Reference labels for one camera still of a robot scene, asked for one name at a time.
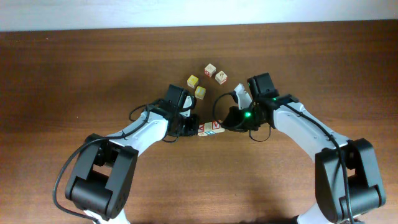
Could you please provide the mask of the wooden block red edge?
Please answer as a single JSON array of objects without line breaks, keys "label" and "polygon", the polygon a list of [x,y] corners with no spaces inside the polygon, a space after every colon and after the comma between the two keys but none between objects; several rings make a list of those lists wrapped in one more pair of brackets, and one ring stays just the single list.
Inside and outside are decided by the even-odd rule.
[{"label": "wooden block red edge", "polygon": [[205,135],[205,125],[204,124],[200,124],[198,127],[198,135],[199,136],[204,136]]}]

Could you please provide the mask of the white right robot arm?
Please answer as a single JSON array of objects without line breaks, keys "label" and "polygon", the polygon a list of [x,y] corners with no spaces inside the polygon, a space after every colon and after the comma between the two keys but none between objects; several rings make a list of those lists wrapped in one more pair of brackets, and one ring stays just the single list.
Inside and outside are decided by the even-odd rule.
[{"label": "white right robot arm", "polygon": [[357,223],[357,217],[385,205],[386,192],[373,145],[339,134],[309,113],[293,95],[279,95],[268,73],[239,84],[228,129],[252,132],[267,123],[297,143],[315,163],[316,202],[289,223]]}]

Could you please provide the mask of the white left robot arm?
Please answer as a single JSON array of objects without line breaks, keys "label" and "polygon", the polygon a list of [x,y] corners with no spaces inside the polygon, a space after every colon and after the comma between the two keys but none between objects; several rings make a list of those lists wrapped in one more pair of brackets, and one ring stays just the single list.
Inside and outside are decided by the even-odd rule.
[{"label": "white left robot arm", "polygon": [[167,136],[196,135],[195,105],[188,90],[170,85],[164,98],[141,105],[129,126],[108,136],[89,135],[67,160],[76,162],[65,197],[81,210],[78,216],[93,223],[127,223],[124,206],[138,157]]}]

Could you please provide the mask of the wooden block blue I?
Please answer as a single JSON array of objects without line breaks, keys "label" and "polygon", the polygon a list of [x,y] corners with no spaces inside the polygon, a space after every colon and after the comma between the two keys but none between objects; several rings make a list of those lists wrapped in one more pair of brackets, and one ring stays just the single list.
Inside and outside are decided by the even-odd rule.
[{"label": "wooden block blue I", "polygon": [[205,123],[203,125],[203,130],[204,130],[204,132],[203,132],[204,136],[216,134],[216,132],[213,130],[213,123],[212,122]]}]

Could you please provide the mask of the wooden block red X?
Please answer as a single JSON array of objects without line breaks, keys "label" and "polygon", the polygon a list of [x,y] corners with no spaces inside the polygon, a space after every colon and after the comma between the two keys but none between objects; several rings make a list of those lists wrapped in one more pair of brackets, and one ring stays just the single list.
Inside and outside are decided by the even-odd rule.
[{"label": "wooden block red X", "polygon": [[225,129],[217,121],[211,122],[211,130],[214,133],[222,133],[225,131]]}]

